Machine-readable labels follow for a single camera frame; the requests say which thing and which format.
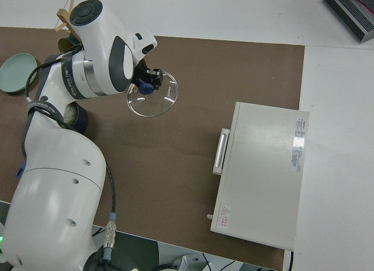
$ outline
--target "black cable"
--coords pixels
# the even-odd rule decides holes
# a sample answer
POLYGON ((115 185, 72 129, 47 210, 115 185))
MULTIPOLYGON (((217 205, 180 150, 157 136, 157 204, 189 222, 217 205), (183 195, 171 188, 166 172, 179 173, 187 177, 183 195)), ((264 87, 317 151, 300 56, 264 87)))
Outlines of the black cable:
POLYGON ((290 267, 289 267, 288 271, 292 270, 292 265, 293 265, 293 252, 291 252, 290 267))
POLYGON ((29 86, 30 86, 30 82, 31 82, 31 79, 33 77, 33 75, 38 71, 40 70, 41 68, 46 68, 46 67, 49 67, 50 65, 54 65, 54 64, 57 64, 58 62, 61 62, 61 58, 58 58, 52 62, 45 62, 44 64, 36 67, 32 72, 31 74, 29 75, 27 81, 26 81, 26 86, 25 86, 25 95, 26 97, 29 97, 29 86))
POLYGON ((112 213, 116 212, 116 186, 115 181, 113 179, 112 171, 109 168, 108 163, 106 164, 106 172, 108 173, 110 186, 112 188, 112 213))
POLYGON ((230 262, 228 265, 226 265, 225 267, 223 267, 220 271, 222 271, 223 269, 225 269, 226 267, 230 266, 231 264, 233 264, 235 261, 233 260, 232 262, 230 262))
POLYGON ((43 109, 41 109, 41 108, 39 108, 39 107, 34 107, 33 110, 36 110, 37 112, 39 112, 39 113, 41 113, 41 114, 43 114, 43 115, 45 115, 45 116, 51 118, 52 120, 56 121, 56 122, 58 123, 58 125, 60 125, 60 126, 64 126, 64 127, 66 127, 67 129, 70 129, 70 130, 72 130, 72 131, 78 132, 75 128, 73 128, 73 126, 70 126, 70 125, 67 124, 66 122, 63 122, 62 120, 57 119, 57 118, 54 117, 52 114, 48 113, 47 111, 45 111, 45 110, 43 110, 43 109))
POLYGON ((105 231, 105 229, 103 229, 102 227, 100 227, 95 233, 92 234, 92 236, 94 237, 94 236, 96 236, 96 235, 98 235, 100 233, 103 233, 104 231, 105 231))
POLYGON ((92 234, 92 236, 96 236, 99 234, 100 231, 102 231, 102 227, 100 227, 95 233, 92 234))
MULTIPOLYGON (((79 51, 81 51, 81 49, 83 48, 83 44, 82 43, 78 43, 72 47, 70 47, 68 50, 66 50, 64 53, 67 53, 67 52, 70 52, 70 51, 73 51, 72 54, 75 55, 76 53, 78 53, 79 51)), ((61 58, 58 58, 54 61, 51 61, 51 62, 45 62, 44 64, 36 67, 32 72, 31 74, 29 75, 27 81, 26 81, 26 86, 25 86, 25 95, 26 97, 29 97, 29 86, 30 86, 30 82, 31 82, 31 79, 33 77, 33 75, 38 71, 40 70, 41 68, 46 68, 46 67, 49 67, 51 65, 54 65, 54 64, 57 64, 58 62, 61 62, 61 58)))
POLYGON ((206 257, 205 257, 205 254, 204 254, 204 253, 203 253, 203 256, 204 256, 204 259, 205 259, 205 261, 206 261, 206 264, 208 264, 209 270, 210 270, 210 271, 212 271, 212 268, 210 268, 209 262, 208 262, 208 260, 206 259, 206 257))

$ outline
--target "white box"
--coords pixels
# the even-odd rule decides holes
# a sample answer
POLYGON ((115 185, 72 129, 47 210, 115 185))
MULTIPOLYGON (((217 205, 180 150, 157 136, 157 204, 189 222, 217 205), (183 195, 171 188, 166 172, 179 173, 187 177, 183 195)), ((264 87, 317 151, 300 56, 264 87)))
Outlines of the white box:
POLYGON ((293 251, 309 113, 236 103, 211 230, 293 251))

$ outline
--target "clear glass lid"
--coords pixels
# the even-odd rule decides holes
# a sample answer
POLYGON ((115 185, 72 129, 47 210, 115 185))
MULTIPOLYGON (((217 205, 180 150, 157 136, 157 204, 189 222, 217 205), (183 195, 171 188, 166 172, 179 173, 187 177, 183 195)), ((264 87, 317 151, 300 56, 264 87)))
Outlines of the clear glass lid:
POLYGON ((162 71, 162 76, 162 85, 148 95, 140 93, 135 84, 129 86, 127 104, 135 114, 155 117, 164 114, 174 105, 178 96, 178 84, 170 73, 162 71))

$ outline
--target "white surface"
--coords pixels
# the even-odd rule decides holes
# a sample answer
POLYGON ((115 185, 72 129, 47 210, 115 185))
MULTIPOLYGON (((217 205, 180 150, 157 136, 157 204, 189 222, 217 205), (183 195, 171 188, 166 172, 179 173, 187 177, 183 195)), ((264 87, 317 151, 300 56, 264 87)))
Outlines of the white surface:
MULTIPOLYGON (((322 0, 101 1, 128 29, 144 25, 158 36, 374 48, 374 40, 360 44, 322 0)), ((0 26, 54 28, 56 12, 65 3, 1 0, 0 26)))
POLYGON ((374 268, 373 52, 307 47, 310 112, 295 271, 374 268))
POLYGON ((212 231, 293 251, 308 121, 307 112, 236 103, 212 231))
POLYGON ((58 21, 56 13, 66 1, 0 0, 0 26, 55 28, 58 21))

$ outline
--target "white table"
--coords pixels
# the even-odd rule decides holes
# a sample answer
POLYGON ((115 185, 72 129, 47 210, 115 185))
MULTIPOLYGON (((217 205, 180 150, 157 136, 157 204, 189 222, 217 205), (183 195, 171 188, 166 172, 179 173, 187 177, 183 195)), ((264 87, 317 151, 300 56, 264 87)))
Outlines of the white table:
MULTIPOLYGON (((54 28, 66 1, 1 0, 0 26, 54 28)), ((322 0, 102 1, 155 35, 306 45, 300 110, 310 129, 293 270, 373 268, 374 40, 359 44, 322 0)))

